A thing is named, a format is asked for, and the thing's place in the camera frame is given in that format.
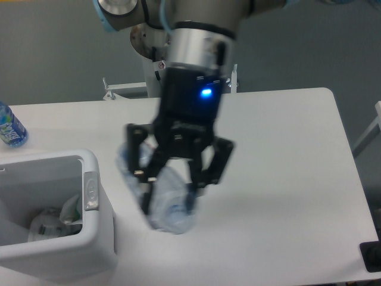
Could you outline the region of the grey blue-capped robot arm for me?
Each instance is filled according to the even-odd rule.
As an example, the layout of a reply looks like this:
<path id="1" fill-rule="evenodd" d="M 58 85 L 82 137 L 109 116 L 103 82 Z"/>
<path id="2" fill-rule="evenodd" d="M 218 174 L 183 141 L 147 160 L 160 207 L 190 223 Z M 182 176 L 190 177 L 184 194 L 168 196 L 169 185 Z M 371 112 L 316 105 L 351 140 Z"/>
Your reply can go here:
<path id="1" fill-rule="evenodd" d="M 215 135 L 214 122 L 240 22 L 281 9 L 289 1 L 94 1 L 107 30 L 147 24 L 167 32 L 160 105 L 151 125 L 127 126 L 128 167 L 143 188 L 145 215 L 153 210 L 155 181 L 171 159 L 188 161 L 191 212 L 201 189 L 217 184 L 234 142 Z"/>

